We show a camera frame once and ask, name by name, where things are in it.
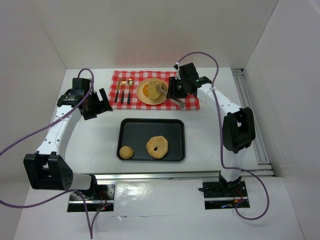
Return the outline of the speckled bread slice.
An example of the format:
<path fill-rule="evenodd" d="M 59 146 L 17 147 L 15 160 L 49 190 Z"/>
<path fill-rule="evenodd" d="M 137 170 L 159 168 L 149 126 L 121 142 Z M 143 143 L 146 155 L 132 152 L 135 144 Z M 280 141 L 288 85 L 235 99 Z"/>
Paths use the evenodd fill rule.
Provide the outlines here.
<path fill-rule="evenodd" d="M 161 83 L 157 80 L 151 80 L 147 86 L 148 98 L 156 100 L 160 97 L 161 93 L 157 91 L 157 87 L 161 87 Z"/>

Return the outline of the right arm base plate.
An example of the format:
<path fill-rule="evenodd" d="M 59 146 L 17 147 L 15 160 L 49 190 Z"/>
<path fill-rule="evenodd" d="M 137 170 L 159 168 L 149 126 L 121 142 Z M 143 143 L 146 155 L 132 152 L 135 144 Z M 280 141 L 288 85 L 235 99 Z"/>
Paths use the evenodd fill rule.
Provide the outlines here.
<path fill-rule="evenodd" d="M 223 191 L 219 188 L 218 182 L 203 182 L 198 189 L 203 193 L 204 207 L 206 210 L 249 208 L 250 202 L 246 184 L 241 181 L 235 188 Z"/>

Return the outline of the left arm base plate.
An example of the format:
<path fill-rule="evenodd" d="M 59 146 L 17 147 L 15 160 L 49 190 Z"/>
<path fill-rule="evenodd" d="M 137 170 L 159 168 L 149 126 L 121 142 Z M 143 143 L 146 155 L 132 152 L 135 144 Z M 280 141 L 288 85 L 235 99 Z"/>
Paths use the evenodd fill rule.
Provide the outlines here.
<path fill-rule="evenodd" d="M 115 187 L 115 184 L 111 183 L 106 185 L 99 185 L 97 187 L 96 193 L 92 193 L 88 190 L 80 191 L 85 199 L 88 212 L 113 212 Z M 77 193 L 71 193 L 69 195 L 67 212 L 85 212 L 83 200 Z"/>

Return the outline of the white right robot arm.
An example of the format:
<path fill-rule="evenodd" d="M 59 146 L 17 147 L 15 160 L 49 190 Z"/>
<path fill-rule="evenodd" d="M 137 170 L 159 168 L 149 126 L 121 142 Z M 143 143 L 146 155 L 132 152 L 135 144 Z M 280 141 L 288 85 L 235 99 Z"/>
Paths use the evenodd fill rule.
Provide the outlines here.
<path fill-rule="evenodd" d="M 222 166 L 218 187 L 228 195 L 240 185 L 247 150 L 256 138 L 253 111 L 233 103 L 206 76 L 191 80 L 170 77 L 167 96 L 178 99 L 186 95 L 194 95 L 218 114 Z"/>

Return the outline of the metal tongs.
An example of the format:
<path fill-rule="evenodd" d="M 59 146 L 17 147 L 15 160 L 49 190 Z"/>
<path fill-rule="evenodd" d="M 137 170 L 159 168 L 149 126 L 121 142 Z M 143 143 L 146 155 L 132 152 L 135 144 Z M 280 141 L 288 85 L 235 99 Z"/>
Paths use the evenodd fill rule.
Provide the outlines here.
<path fill-rule="evenodd" d="M 167 99 L 173 100 L 173 102 L 176 105 L 178 105 L 181 109 L 185 109 L 185 106 L 186 106 L 185 103 L 182 100 L 176 98 L 175 96 L 172 96 L 170 94 L 170 91 L 169 91 L 169 89 L 167 88 L 166 85 L 163 85 L 163 84 L 160 84 L 160 83 L 156 83 L 155 84 L 155 90 L 158 93 L 165 95 Z"/>

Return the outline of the orange glazed donut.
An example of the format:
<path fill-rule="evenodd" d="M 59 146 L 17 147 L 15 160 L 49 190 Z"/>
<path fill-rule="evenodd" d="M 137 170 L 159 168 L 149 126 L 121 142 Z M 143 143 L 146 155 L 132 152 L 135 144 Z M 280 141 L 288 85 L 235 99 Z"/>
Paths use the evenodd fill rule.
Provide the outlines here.
<path fill-rule="evenodd" d="M 147 98 L 149 97 L 148 88 L 149 88 L 149 85 L 146 84 L 146 85 L 143 87 L 143 89 L 142 89 L 143 94 L 144 94 Z"/>

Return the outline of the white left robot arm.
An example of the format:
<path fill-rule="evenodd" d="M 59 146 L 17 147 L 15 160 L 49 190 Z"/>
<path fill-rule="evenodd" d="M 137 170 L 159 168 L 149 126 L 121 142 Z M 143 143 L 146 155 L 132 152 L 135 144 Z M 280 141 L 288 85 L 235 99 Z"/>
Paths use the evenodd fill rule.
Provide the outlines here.
<path fill-rule="evenodd" d="M 66 150 L 80 119 L 90 120 L 111 111 L 106 92 L 91 92 L 84 98 L 83 90 L 69 89 L 57 101 L 53 125 L 35 153 L 26 154 L 23 164 L 33 189 L 78 190 L 86 196 L 96 195 L 100 188 L 91 174 L 74 172 L 66 163 Z"/>

